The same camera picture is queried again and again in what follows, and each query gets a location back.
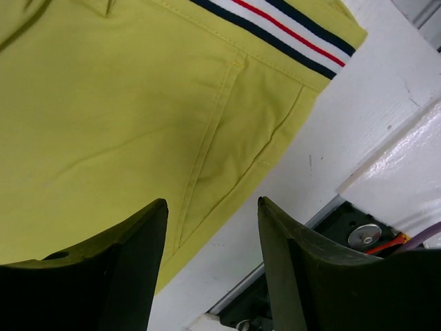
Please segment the yellow trousers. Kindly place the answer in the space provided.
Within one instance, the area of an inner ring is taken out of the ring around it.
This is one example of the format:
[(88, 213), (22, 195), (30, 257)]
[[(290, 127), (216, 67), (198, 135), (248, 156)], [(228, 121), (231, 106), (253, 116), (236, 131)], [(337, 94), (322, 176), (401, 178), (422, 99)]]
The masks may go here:
[(2, 1), (1, 262), (162, 198), (161, 290), (366, 35), (341, 1)]

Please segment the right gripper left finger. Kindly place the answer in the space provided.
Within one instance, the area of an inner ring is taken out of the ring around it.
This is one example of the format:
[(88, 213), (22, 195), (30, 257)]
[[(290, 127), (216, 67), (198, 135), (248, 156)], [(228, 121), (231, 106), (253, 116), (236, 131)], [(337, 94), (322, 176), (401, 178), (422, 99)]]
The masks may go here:
[(1, 266), (2, 330), (146, 330), (165, 246), (157, 199), (42, 260)]

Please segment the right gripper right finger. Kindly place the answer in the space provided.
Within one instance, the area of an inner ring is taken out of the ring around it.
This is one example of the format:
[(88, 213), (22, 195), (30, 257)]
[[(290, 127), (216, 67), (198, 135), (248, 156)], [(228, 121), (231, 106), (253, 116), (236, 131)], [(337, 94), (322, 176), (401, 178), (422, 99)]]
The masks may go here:
[(266, 197), (258, 229), (276, 330), (440, 329), (439, 250), (357, 252)]

